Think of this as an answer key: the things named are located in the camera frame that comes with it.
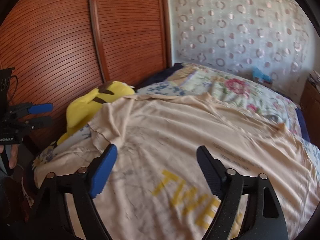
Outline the person's left hand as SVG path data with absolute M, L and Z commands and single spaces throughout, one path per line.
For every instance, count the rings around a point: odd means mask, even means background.
M 9 159 L 9 167 L 13 169 L 18 160 L 18 145 L 12 145 L 11 146 L 11 154 L 10 154 L 10 159 Z

